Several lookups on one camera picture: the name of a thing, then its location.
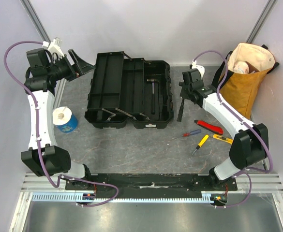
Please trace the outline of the yellow utility knife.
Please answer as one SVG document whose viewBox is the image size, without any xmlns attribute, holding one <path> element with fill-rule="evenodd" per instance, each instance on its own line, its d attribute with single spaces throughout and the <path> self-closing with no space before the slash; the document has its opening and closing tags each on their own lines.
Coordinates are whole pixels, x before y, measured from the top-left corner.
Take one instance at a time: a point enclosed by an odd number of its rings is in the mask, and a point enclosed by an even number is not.
<svg viewBox="0 0 283 232">
<path fill-rule="evenodd" d="M 233 139 L 226 138 L 226 137 L 223 137 L 223 136 L 218 135 L 218 134 L 214 134 L 212 137 L 213 137 L 214 139 L 219 140 L 219 141 L 222 141 L 222 142 L 226 142 L 226 143 L 229 143 L 229 144 L 232 144 L 232 143 L 233 143 Z"/>
</svg>

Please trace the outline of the hammer with metal shaft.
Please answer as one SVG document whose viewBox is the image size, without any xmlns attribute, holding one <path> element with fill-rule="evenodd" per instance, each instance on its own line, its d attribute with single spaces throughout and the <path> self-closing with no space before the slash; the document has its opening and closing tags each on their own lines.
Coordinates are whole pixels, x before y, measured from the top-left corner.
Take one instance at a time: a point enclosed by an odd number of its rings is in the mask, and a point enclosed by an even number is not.
<svg viewBox="0 0 283 232">
<path fill-rule="evenodd" d="M 158 79 L 147 79 L 147 82 L 152 83 L 152 96 L 151 96 L 151 114 L 155 114 L 155 83 L 159 85 Z"/>
</svg>

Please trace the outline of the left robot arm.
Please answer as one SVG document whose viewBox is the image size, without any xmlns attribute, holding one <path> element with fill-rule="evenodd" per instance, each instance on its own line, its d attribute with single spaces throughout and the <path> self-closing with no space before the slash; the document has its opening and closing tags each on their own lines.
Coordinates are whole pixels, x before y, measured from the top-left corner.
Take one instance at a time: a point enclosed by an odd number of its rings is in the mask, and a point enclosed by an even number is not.
<svg viewBox="0 0 283 232">
<path fill-rule="evenodd" d="M 21 153 L 22 162 L 38 177 L 58 176 L 66 181 L 66 189 L 87 190 L 93 178 L 85 164 L 71 160 L 67 150 L 58 147 L 53 124 L 55 87 L 59 80 L 73 81 L 94 70 L 74 50 L 66 54 L 38 48 L 27 52 L 30 64 L 25 74 L 25 92 L 31 114 L 31 133 L 28 150 Z"/>
</svg>

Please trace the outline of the red handled screwdriver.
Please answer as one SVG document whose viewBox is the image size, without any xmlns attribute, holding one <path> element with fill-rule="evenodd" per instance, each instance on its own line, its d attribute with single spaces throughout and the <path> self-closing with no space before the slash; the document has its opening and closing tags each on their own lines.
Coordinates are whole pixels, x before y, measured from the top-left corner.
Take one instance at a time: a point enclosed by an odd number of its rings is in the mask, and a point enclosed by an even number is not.
<svg viewBox="0 0 283 232">
<path fill-rule="evenodd" d="M 193 131 L 190 131 L 190 132 L 186 132 L 182 135 L 179 135 L 175 138 L 172 138 L 172 140 L 176 140 L 176 139 L 181 139 L 181 138 L 186 138 L 186 137 L 190 137 L 190 136 L 193 136 L 193 135 L 197 135 L 197 134 L 200 134 L 202 131 L 200 129 L 197 129 L 197 130 L 193 130 Z"/>
</svg>

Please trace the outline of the black plastic toolbox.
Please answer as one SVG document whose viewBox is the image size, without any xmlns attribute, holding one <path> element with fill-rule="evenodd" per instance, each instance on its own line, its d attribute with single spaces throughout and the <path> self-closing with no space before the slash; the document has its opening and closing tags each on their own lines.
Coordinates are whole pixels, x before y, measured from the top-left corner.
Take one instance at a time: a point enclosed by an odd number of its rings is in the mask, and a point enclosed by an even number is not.
<svg viewBox="0 0 283 232">
<path fill-rule="evenodd" d="M 174 118 L 170 65 L 164 60 L 131 58 L 125 52 L 98 53 L 84 118 L 99 129 L 164 129 Z M 155 114 L 151 114 L 152 83 Z"/>
</svg>

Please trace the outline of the red handled pliers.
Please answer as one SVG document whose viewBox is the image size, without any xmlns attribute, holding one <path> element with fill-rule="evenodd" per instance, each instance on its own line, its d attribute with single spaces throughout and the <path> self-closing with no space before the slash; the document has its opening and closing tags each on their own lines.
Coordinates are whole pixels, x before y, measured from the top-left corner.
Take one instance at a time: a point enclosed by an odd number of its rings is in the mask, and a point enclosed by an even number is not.
<svg viewBox="0 0 283 232">
<path fill-rule="evenodd" d="M 214 134 L 218 134 L 218 135 L 223 135 L 224 131 L 221 127 L 218 126 L 214 126 L 212 124 L 209 124 L 203 120 L 194 120 L 195 124 L 197 124 L 198 126 L 209 130 L 210 132 L 214 133 Z"/>
</svg>

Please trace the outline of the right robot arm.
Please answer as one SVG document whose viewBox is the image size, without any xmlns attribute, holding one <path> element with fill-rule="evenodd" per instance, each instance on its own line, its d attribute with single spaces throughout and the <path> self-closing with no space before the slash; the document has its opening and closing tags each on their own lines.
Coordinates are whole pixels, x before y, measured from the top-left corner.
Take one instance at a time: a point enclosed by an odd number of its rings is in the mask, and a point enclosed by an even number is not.
<svg viewBox="0 0 283 232">
<path fill-rule="evenodd" d="M 243 117 L 214 86 L 204 85 L 197 68 L 183 72 L 182 76 L 179 83 L 182 100 L 190 100 L 212 114 L 233 139 L 229 157 L 209 171 L 209 187 L 220 190 L 231 178 L 268 156 L 268 129 Z"/>
</svg>

